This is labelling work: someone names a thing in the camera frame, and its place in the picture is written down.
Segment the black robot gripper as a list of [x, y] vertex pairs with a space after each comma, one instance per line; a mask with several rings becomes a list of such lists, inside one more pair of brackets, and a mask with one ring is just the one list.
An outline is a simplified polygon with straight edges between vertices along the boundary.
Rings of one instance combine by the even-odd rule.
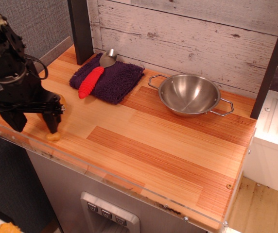
[[23, 131], [27, 123], [24, 113], [41, 113], [50, 133], [57, 132], [64, 105], [60, 95], [43, 88], [45, 78], [32, 72], [0, 77], [0, 115], [13, 130]]

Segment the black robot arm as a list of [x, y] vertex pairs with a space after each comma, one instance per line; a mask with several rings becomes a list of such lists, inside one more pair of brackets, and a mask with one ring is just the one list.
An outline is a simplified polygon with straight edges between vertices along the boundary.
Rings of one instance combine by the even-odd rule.
[[41, 114], [50, 133], [57, 133], [65, 107], [58, 94], [43, 88], [34, 65], [40, 60], [25, 54], [25, 47], [0, 14], [0, 115], [21, 132], [27, 123], [25, 113]]

